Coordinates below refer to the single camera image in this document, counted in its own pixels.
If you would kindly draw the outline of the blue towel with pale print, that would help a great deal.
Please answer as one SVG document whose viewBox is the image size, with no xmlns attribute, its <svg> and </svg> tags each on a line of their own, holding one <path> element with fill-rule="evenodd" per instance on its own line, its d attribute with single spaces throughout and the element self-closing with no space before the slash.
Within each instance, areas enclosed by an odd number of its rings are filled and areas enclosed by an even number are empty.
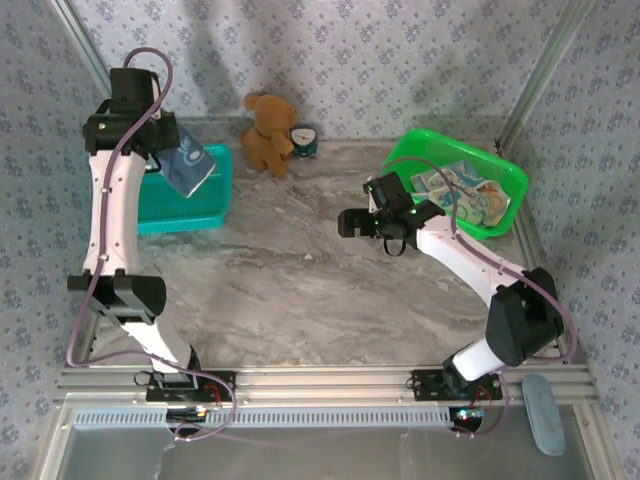
<svg viewBox="0 0 640 480">
<path fill-rule="evenodd" d="M 156 159 L 168 184 L 189 198 L 215 170 L 216 160 L 182 125 L 177 129 L 179 145 L 161 150 Z"/>
</svg>

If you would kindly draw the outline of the cream towel with teal bunnies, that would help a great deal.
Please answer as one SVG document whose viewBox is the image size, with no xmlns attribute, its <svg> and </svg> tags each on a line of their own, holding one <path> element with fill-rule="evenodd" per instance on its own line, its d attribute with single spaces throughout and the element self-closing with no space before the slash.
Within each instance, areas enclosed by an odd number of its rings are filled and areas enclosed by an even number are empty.
<svg viewBox="0 0 640 480">
<path fill-rule="evenodd" d="M 460 161 L 441 168 L 448 178 L 454 194 L 451 194 L 447 183 L 439 173 L 424 172 L 414 175 L 411 186 L 413 200 L 419 203 L 429 200 L 442 208 L 447 214 L 453 212 L 453 199 L 457 201 L 456 217 L 471 224 L 480 224 L 483 212 L 480 205 L 478 187 L 483 178 L 466 161 Z"/>
</svg>

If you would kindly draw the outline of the teal plastic basket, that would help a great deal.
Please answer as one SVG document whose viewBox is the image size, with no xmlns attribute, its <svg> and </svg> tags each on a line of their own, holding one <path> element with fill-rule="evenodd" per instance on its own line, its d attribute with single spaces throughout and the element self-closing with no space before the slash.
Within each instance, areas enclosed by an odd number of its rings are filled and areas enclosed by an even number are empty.
<svg viewBox="0 0 640 480">
<path fill-rule="evenodd" d="M 189 198 L 176 192 L 160 173 L 144 174 L 139 198 L 139 235 L 218 229 L 224 225 L 232 198 L 232 152 L 225 144 L 204 148 L 217 165 Z"/>
</svg>

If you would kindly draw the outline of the green plastic basket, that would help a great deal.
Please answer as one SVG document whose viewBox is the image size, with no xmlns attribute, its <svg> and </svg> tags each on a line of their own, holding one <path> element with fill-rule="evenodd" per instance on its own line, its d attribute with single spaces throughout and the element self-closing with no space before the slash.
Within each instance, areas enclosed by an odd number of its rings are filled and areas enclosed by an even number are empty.
<svg viewBox="0 0 640 480">
<path fill-rule="evenodd" d="M 439 173 L 451 194 L 454 194 L 441 168 L 460 161 L 468 162 L 483 180 L 497 182 L 511 198 L 511 202 L 504 217 L 495 227 L 472 225 L 456 217 L 458 227 L 478 240 L 506 234 L 515 221 L 529 187 L 527 175 L 513 163 L 434 131 L 415 129 L 401 137 L 383 163 L 382 171 L 396 172 L 410 194 L 414 192 L 410 182 L 414 175 L 429 171 Z"/>
</svg>

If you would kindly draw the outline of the small teal alarm clock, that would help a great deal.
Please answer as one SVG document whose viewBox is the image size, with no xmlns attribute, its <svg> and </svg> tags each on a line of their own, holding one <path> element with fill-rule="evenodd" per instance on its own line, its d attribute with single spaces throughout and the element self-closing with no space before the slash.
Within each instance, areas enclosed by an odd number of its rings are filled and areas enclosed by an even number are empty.
<svg viewBox="0 0 640 480">
<path fill-rule="evenodd" d="M 290 140 L 293 144 L 293 155 L 297 158 L 311 158 L 316 155 L 318 137 L 315 129 L 310 126 L 298 126 L 290 130 Z"/>
</svg>

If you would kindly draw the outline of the brown teddy bear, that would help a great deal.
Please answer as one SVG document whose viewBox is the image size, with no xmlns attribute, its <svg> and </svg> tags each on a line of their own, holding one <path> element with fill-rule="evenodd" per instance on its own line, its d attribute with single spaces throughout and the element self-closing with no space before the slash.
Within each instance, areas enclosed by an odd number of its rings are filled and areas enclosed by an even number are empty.
<svg viewBox="0 0 640 480">
<path fill-rule="evenodd" d="M 239 134 L 249 164 L 257 171 L 269 171 L 282 178 L 287 174 L 287 161 L 293 155 L 290 131 L 296 125 L 297 111 L 285 99 L 270 93 L 251 93 L 244 107 L 254 114 L 254 123 Z"/>
</svg>

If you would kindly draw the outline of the small circuit board with lights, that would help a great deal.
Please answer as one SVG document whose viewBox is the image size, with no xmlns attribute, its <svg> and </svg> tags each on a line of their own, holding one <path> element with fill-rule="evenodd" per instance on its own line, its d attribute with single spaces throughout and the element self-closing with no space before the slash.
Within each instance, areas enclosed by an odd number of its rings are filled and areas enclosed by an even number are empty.
<svg viewBox="0 0 640 480">
<path fill-rule="evenodd" d="M 466 429 L 478 428 L 485 416 L 483 408 L 451 407 L 449 409 L 451 420 L 455 425 Z"/>
<path fill-rule="evenodd" d="M 202 405 L 193 407 L 169 408 L 165 415 L 167 423 L 201 423 L 207 420 L 210 413 L 215 413 L 216 409 L 207 408 Z"/>
</svg>

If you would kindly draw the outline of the grey metal lower shelf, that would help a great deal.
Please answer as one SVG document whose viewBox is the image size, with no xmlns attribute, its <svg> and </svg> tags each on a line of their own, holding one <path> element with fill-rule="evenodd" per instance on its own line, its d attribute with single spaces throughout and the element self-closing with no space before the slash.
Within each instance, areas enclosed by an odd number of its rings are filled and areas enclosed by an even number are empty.
<svg viewBox="0 0 640 480">
<path fill-rule="evenodd" d="M 32 480 L 627 480 L 601 415 L 564 406 L 566 448 L 536 446 L 526 410 L 491 432 L 439 427 L 231 428 L 192 443 L 164 427 L 79 428 L 59 414 Z"/>
</svg>

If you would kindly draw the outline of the blue-grey oblong pad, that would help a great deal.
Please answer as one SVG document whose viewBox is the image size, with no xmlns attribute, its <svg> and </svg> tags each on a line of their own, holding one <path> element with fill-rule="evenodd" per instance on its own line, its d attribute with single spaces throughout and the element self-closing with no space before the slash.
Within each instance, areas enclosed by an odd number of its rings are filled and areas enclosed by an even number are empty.
<svg viewBox="0 0 640 480">
<path fill-rule="evenodd" d="M 561 456 L 566 448 L 564 427 L 551 384 L 542 375 L 528 374 L 521 387 L 537 448 L 545 455 Z"/>
</svg>

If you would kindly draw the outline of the aluminium frame post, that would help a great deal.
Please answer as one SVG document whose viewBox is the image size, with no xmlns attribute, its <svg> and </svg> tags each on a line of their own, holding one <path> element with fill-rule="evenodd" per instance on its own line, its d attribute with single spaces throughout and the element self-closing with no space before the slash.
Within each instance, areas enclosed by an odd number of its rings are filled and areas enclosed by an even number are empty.
<svg viewBox="0 0 640 480">
<path fill-rule="evenodd" d="M 556 25 L 551 30 L 517 101 L 496 137 L 495 148 L 500 156 L 504 156 L 518 138 L 595 3 L 596 0 L 566 0 Z"/>
<path fill-rule="evenodd" d="M 81 71 L 89 75 L 93 92 L 90 97 L 93 105 L 87 108 L 88 118 L 96 112 L 98 107 L 107 99 L 111 99 L 110 70 L 102 60 L 97 48 L 91 41 L 87 29 L 83 26 L 71 0 L 47 0 L 54 14 L 60 20 L 62 27 L 68 35 L 72 46 L 76 49 Z M 128 132 L 124 138 L 131 137 Z"/>
</svg>

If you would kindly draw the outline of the aluminium table side rail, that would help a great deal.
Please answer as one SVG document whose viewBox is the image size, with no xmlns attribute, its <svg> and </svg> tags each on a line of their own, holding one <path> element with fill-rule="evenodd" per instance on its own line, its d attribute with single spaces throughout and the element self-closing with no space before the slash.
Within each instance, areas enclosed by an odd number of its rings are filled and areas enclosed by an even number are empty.
<svg viewBox="0 0 640 480">
<path fill-rule="evenodd" d="M 78 367 L 85 364 L 93 351 L 99 320 L 90 316 L 80 326 L 74 326 L 66 351 L 66 365 Z"/>
<path fill-rule="evenodd" d="M 521 249 L 524 264 L 528 270 L 543 265 L 543 248 L 534 225 L 534 219 L 527 204 L 518 212 L 514 223 L 514 235 Z M 569 350 L 570 337 L 567 333 L 553 340 L 538 355 L 544 360 L 559 358 Z"/>
</svg>

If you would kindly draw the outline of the aluminium front rail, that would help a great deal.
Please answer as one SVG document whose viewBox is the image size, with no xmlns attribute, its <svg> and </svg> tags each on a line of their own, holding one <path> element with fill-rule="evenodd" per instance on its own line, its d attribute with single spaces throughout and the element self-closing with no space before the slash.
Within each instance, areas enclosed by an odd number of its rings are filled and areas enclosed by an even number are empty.
<svg viewBox="0 0 640 480">
<path fill-rule="evenodd" d="M 113 394 L 142 398 L 135 385 L 139 366 L 98 366 L 65 369 L 59 395 Z M 411 366 L 243 367 L 234 383 L 238 403 L 246 407 L 280 406 L 394 406 L 414 401 L 408 388 Z M 597 389 L 585 365 L 524 365 L 502 374 L 510 401 L 522 402 L 521 383 L 538 374 L 551 384 L 561 405 L 595 404 Z"/>
</svg>

